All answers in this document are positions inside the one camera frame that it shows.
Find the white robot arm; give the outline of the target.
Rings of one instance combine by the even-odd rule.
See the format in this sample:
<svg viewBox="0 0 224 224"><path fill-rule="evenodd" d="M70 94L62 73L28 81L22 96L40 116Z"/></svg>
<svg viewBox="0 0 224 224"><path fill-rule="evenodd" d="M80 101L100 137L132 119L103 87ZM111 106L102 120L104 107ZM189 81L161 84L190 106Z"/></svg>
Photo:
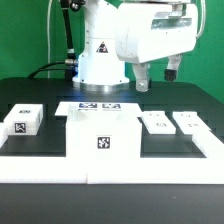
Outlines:
<svg viewBox="0 0 224 224"><path fill-rule="evenodd" d="M130 63L136 89L149 89L150 63L166 58L164 79L177 78L182 54L194 49L198 9L191 0L123 0L115 7L107 0L59 0L67 36L68 59L73 62L76 88L110 92L126 87L125 65ZM70 11L84 11L84 50L76 55Z"/></svg>

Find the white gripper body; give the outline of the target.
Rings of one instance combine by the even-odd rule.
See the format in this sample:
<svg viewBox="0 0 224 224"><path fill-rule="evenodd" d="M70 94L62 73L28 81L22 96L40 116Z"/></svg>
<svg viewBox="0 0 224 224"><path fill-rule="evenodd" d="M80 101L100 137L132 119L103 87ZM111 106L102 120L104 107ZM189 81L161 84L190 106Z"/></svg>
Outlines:
<svg viewBox="0 0 224 224"><path fill-rule="evenodd" d="M122 61L144 63L195 47L195 4L124 2L118 8L117 19L115 49Z"/></svg>

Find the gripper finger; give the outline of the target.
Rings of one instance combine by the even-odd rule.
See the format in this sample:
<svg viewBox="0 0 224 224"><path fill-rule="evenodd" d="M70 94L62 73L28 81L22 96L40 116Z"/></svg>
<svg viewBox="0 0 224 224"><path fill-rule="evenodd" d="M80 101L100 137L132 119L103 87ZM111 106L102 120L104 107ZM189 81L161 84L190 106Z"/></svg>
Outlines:
<svg viewBox="0 0 224 224"><path fill-rule="evenodd" d="M167 68L164 70L164 79L166 81L172 82L176 80L181 60L181 54L176 54L168 57Z"/></svg>
<svg viewBox="0 0 224 224"><path fill-rule="evenodd" d="M149 65L147 63L133 64L132 69L136 78L136 90L147 92L149 89Z"/></svg>

